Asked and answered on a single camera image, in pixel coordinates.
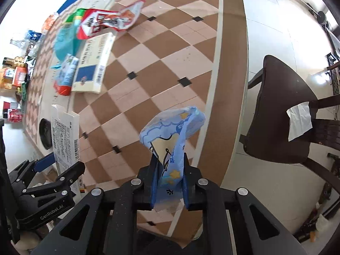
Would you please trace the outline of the teal green plastic bag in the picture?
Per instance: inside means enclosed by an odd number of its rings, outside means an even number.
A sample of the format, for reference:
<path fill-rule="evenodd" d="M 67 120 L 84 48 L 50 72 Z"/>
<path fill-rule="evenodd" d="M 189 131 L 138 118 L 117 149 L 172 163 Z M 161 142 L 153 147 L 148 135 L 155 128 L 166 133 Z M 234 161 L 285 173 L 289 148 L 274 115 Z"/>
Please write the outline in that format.
<path fill-rule="evenodd" d="M 54 44 L 55 56 L 63 62 L 68 54 L 76 56 L 81 45 L 81 40 L 77 38 L 77 33 L 81 20 L 86 9 L 79 8 L 67 17 L 60 29 Z"/>

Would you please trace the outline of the white printed box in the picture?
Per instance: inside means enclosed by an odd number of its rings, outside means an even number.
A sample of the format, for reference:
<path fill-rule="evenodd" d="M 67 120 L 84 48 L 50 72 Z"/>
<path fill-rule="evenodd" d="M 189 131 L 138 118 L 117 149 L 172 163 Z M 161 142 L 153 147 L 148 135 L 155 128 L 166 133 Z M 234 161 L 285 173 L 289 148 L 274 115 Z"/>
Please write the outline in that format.
<path fill-rule="evenodd" d="M 67 113 L 61 105 L 51 105 L 51 134 L 57 170 L 61 174 L 80 160 L 79 115 Z"/>

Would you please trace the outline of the milk carton blue red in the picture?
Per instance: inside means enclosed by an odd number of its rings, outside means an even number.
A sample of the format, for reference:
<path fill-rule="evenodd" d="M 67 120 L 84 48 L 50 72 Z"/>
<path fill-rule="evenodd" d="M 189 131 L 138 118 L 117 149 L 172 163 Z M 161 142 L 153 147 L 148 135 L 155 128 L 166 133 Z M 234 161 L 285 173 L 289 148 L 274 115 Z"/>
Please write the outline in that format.
<path fill-rule="evenodd" d="M 71 54 L 67 54 L 60 68 L 58 69 L 57 75 L 54 81 L 54 89 L 57 94 L 62 96 L 69 96 L 75 71 L 78 66 L 79 59 Z"/>

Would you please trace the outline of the snack package pile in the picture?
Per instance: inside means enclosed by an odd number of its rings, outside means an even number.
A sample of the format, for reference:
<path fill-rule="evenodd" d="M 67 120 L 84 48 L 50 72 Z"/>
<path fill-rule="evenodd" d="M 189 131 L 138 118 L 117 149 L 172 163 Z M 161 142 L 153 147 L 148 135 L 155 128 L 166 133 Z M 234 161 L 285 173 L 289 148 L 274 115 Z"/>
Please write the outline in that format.
<path fill-rule="evenodd" d="M 52 13 L 45 20 L 40 32 L 28 30 L 23 40 L 10 40 L 10 44 L 20 49 L 20 55 L 14 58 L 4 57 L 1 68 L 1 90 L 14 89 L 20 100 L 27 100 L 27 88 L 37 53 L 58 17 L 58 13 Z"/>

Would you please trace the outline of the checkered tablecloth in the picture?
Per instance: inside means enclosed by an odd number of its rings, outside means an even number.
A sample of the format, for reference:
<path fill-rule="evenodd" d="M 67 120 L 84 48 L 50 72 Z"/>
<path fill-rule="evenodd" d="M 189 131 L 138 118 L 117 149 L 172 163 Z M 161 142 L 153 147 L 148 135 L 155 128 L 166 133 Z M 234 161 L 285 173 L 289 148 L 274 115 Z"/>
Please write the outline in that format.
<path fill-rule="evenodd" d="M 243 0 L 145 0 L 135 25 L 117 35 L 101 92 L 54 93 L 54 44 L 67 17 L 81 7 L 119 10 L 135 1 L 79 0 L 59 15 L 33 71 L 25 132 L 41 147 L 39 121 L 49 118 L 52 104 L 77 113 L 85 187 L 110 189 L 149 163 L 139 133 L 154 116 L 195 106 L 207 119 L 185 152 L 204 177 L 220 184 L 235 149 L 247 76 Z"/>

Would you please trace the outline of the white tissue on chair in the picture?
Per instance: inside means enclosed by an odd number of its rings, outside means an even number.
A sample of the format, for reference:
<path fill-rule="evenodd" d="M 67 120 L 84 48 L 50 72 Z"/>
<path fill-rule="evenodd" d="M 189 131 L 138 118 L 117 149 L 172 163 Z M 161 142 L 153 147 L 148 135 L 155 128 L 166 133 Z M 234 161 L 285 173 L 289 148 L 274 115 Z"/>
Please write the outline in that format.
<path fill-rule="evenodd" d="M 289 117 L 289 142 L 312 129 L 312 118 L 308 101 L 289 108 L 286 113 Z"/>

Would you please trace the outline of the blue cartoon plastic wrapper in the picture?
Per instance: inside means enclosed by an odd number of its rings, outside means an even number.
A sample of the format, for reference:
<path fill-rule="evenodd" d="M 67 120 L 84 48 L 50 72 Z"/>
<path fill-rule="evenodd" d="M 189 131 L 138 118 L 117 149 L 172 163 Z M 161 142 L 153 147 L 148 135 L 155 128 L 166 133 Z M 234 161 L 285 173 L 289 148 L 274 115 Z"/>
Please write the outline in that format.
<path fill-rule="evenodd" d="M 200 130 L 205 114 L 195 106 L 167 109 L 157 114 L 139 134 L 139 141 L 157 158 L 157 189 L 154 209 L 175 209 L 183 199 L 184 148 Z"/>

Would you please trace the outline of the cream box blue rectangle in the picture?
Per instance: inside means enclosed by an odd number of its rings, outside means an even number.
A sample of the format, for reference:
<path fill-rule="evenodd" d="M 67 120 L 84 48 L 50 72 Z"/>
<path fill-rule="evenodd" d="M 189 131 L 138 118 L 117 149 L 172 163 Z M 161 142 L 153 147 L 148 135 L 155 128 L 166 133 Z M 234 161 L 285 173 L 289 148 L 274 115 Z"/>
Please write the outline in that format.
<path fill-rule="evenodd" d="M 115 35 L 111 32 L 87 39 L 75 71 L 72 92 L 101 92 Z"/>

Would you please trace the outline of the red white snack bag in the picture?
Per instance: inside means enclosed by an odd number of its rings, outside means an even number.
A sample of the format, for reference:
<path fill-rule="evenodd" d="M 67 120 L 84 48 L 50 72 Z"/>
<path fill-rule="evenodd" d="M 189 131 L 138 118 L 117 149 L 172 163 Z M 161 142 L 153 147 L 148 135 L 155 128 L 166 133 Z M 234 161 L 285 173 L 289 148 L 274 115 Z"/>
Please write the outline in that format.
<path fill-rule="evenodd" d="M 126 31 L 139 18 L 144 3 L 145 0 L 138 0 L 119 11 L 85 10 L 77 32 L 77 39 L 90 39 L 105 28 L 111 28 L 117 32 Z"/>

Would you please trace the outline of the red cans pack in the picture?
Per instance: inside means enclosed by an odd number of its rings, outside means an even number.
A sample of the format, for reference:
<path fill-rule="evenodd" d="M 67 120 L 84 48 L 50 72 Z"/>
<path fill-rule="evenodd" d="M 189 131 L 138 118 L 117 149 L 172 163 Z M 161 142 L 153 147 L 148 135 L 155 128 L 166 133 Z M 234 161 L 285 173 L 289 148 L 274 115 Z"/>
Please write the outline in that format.
<path fill-rule="evenodd" d="M 3 102 L 2 117 L 11 123 L 21 123 L 23 114 L 17 102 Z"/>

